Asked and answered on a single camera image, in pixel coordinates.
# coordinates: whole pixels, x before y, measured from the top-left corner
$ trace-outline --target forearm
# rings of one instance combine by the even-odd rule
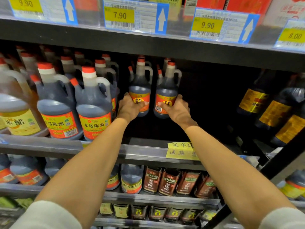
[[[101,205],[127,125],[125,119],[117,118],[51,179],[36,201],[47,200],[61,205],[83,228],[89,228]]]
[[[185,132],[225,202],[246,228],[258,228],[276,208],[294,207],[259,171],[200,127],[190,126]]]

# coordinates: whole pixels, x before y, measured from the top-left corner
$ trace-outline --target white arrow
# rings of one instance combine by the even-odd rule
[[[66,11],[68,11],[68,17],[69,21],[74,22],[74,16],[73,16],[73,6],[71,5],[70,0],[66,0],[66,6],[65,6]]]
[[[165,14],[164,14],[164,8],[162,8],[161,14],[158,17],[158,21],[159,21],[158,31],[163,31],[164,22],[166,21]]]
[[[250,34],[250,32],[253,30],[253,19],[251,20],[251,22],[246,26],[245,28],[245,33],[242,36],[242,41],[246,40]]]

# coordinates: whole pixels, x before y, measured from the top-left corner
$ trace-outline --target hand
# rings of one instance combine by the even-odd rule
[[[119,101],[119,110],[117,118],[123,118],[129,123],[137,117],[141,108],[147,105],[148,102],[140,102],[136,104],[128,92],[125,93],[124,98]]]
[[[182,99],[182,95],[177,96],[175,104],[171,107],[163,102],[159,102],[158,105],[167,111],[173,122],[177,123],[183,130],[192,125],[198,126],[196,121],[191,118],[189,104]]]

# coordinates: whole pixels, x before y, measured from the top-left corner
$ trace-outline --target person's left hand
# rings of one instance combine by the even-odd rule
[[[136,104],[128,92],[125,93],[124,98],[119,101],[119,110],[117,118],[123,118],[129,123],[137,117],[141,108],[147,105],[148,102],[140,102]]]

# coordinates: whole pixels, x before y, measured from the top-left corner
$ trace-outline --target white sleeve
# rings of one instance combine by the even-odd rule
[[[50,201],[37,201],[10,229],[82,229],[79,221],[65,208]]]
[[[304,229],[305,214],[295,208],[283,207],[270,212],[259,229]]]

